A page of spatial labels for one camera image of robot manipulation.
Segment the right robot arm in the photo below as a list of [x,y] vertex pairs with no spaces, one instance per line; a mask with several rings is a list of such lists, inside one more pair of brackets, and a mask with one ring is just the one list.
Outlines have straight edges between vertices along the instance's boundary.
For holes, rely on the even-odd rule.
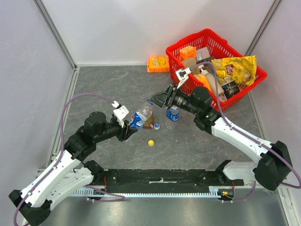
[[176,106],[190,112],[195,116],[193,121],[200,130],[227,141],[252,159],[251,162],[228,162],[215,174],[220,185],[243,179],[257,181],[264,188],[274,191],[291,172],[291,158],[283,142],[272,143],[261,139],[223,118],[211,107],[212,97],[205,87],[196,87],[188,95],[170,85],[166,91],[147,97],[147,101],[161,109]]

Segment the yellow tea bottle cap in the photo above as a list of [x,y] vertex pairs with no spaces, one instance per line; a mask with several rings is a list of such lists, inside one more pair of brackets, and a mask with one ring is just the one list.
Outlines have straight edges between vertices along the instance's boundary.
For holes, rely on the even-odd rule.
[[149,140],[149,141],[148,141],[148,145],[149,145],[149,146],[153,146],[153,145],[154,145],[154,141],[153,141],[153,140]]

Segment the brown tea bottle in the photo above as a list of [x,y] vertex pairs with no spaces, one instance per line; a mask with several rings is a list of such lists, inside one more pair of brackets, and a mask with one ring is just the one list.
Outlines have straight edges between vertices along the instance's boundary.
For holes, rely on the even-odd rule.
[[146,120],[146,122],[143,125],[143,129],[152,129],[154,128],[154,117],[153,113],[151,113],[150,117]]

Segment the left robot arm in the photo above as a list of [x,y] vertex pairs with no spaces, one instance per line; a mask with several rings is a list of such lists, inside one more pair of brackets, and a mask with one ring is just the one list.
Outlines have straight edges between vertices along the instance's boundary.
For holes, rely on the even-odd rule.
[[113,114],[110,121],[102,112],[92,112],[75,134],[63,145],[55,160],[23,190],[13,190],[10,200],[29,226],[39,226],[54,207],[77,189],[104,180],[103,168],[95,161],[87,161],[73,176],[64,180],[68,172],[82,163],[96,150],[97,143],[116,137],[127,140],[138,130],[130,122]]

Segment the white blue bottle cap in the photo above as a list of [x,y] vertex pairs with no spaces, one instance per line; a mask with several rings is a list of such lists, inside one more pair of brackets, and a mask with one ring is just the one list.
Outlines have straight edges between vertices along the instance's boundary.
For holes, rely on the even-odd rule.
[[154,124],[154,129],[155,129],[155,130],[160,129],[160,125],[159,125],[158,123],[155,123],[155,124]]

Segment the blue Pocari Sweat bottle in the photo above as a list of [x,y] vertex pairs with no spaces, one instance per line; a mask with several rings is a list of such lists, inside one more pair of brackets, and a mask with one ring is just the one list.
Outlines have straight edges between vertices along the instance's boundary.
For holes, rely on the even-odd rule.
[[177,106],[171,106],[166,110],[166,116],[169,120],[177,122],[179,120],[179,110]]

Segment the clear plastic bottle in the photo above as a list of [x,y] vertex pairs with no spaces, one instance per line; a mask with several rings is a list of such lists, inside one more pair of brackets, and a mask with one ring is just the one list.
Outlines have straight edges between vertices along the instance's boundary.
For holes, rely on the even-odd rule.
[[130,128],[135,130],[141,129],[145,122],[151,117],[152,113],[152,104],[145,102],[132,116],[130,120]]

